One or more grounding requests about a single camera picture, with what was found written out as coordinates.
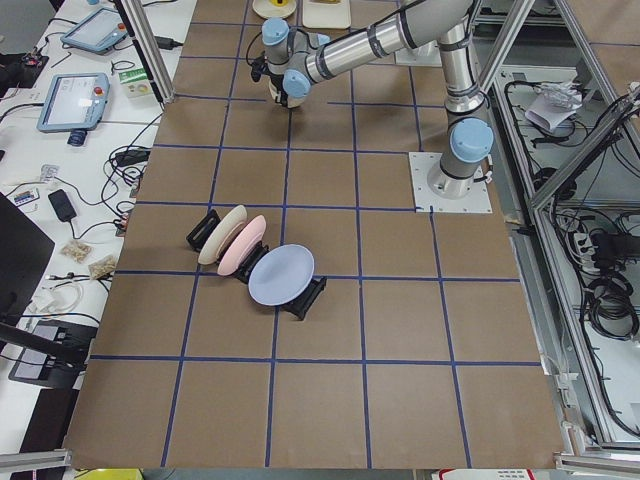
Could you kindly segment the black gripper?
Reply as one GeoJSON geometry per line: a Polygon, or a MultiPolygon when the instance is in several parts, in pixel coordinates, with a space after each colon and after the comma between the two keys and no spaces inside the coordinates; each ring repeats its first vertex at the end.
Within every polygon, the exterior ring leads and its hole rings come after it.
{"type": "Polygon", "coordinates": [[[268,83],[269,93],[276,104],[288,106],[288,94],[280,79],[271,79],[268,83]]]}

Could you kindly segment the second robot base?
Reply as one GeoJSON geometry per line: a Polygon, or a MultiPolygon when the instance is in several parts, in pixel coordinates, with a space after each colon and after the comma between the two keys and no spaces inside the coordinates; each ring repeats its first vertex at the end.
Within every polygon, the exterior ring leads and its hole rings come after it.
{"type": "Polygon", "coordinates": [[[401,49],[395,52],[395,64],[440,68],[442,66],[438,44],[431,41],[415,49],[401,49]]]}

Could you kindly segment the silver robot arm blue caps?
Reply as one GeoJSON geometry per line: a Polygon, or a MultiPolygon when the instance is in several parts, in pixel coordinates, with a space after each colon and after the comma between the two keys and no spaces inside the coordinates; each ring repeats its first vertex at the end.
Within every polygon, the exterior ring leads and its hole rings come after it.
{"type": "Polygon", "coordinates": [[[494,141],[483,113],[485,95],[472,71],[470,1],[412,1],[342,37],[307,32],[273,18],[261,27],[263,51],[250,60],[251,78],[266,77],[274,100],[287,108],[305,101],[312,86],[402,49],[436,42],[446,84],[448,147],[442,176],[472,180],[494,141]]]}

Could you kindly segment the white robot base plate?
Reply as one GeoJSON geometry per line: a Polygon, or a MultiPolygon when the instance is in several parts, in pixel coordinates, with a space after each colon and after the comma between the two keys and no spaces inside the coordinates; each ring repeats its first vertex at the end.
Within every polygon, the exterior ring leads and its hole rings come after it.
{"type": "Polygon", "coordinates": [[[442,170],[439,152],[410,152],[409,165],[415,210],[423,213],[491,214],[485,180],[478,167],[466,180],[448,177],[442,170]]]}

